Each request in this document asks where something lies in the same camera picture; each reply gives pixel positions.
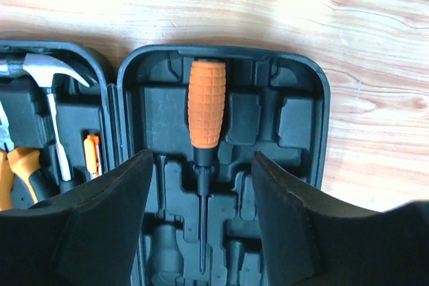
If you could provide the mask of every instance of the wooden surface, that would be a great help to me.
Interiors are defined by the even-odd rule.
[[[375,210],[429,198],[429,0],[0,0],[0,38],[304,54],[332,90],[323,190]]]

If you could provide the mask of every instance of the black plastic case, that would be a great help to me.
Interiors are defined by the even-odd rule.
[[[69,161],[83,180],[89,180],[82,144],[88,131],[101,133],[107,170],[142,149],[154,152],[132,285],[268,285],[251,158],[262,151],[320,188],[330,90],[316,63],[297,54],[249,48],[145,46],[122,63],[114,84],[112,67],[94,50],[62,42],[0,41],[0,52],[26,51],[53,55],[97,80],[90,89],[65,82],[58,99],[60,138],[68,143]],[[225,116],[208,201],[205,274],[199,269],[198,196],[186,111],[195,58],[227,65]],[[0,92],[3,83],[10,79],[0,78]],[[38,124],[46,120],[41,111]],[[52,138],[35,147],[46,150],[46,165],[58,181]],[[14,187],[15,206],[26,207],[26,198],[19,185]]]

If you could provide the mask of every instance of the light wood tabletop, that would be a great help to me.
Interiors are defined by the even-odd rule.
[[[386,210],[429,199],[429,0],[0,0],[0,38],[97,49],[251,46],[308,56],[332,92],[322,189]]]

